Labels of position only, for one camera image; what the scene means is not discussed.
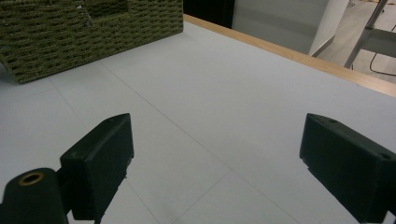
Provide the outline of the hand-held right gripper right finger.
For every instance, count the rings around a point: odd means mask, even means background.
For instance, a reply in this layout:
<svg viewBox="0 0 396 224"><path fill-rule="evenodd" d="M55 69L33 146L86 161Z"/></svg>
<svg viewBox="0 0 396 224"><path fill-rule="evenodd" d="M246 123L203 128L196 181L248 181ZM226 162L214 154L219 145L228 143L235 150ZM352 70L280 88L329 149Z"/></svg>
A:
<svg viewBox="0 0 396 224"><path fill-rule="evenodd" d="M321 115L307 114L300 158L359 223L396 221L396 153Z"/></svg>

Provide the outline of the white partition panel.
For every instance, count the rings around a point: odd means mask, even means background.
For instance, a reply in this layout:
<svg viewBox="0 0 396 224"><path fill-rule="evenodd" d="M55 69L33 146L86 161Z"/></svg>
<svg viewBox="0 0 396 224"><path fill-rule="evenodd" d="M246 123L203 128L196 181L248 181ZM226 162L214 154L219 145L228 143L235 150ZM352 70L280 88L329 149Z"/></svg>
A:
<svg viewBox="0 0 396 224"><path fill-rule="evenodd" d="M348 0L235 0L233 29L309 56L335 38Z"/></svg>

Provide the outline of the white metal desk frame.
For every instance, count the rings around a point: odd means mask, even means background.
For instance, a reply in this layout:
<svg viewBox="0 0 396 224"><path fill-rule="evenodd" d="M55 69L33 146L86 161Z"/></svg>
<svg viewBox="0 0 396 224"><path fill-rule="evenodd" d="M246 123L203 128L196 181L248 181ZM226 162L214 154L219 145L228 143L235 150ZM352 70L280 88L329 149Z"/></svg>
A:
<svg viewBox="0 0 396 224"><path fill-rule="evenodd" d="M378 0L373 14L344 64L345 68L352 66L362 49L396 58L396 33L375 28L375 23L387 2L388 0Z"/></svg>

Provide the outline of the green woven basket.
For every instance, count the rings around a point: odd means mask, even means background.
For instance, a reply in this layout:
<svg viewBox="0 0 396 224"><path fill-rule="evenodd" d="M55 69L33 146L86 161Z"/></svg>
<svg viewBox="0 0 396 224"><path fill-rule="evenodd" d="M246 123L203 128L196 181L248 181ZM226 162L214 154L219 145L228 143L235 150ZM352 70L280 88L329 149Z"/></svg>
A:
<svg viewBox="0 0 396 224"><path fill-rule="evenodd" d="M22 84L183 31L183 0L0 0L0 64Z"/></svg>

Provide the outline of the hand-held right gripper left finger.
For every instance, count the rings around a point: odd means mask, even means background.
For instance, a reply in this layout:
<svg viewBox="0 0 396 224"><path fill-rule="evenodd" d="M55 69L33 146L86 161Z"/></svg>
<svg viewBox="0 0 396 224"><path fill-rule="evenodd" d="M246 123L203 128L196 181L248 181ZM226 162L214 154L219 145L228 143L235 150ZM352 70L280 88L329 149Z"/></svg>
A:
<svg viewBox="0 0 396 224"><path fill-rule="evenodd" d="M100 222L134 157L131 116L103 120L60 158L65 210L76 220Z"/></svg>

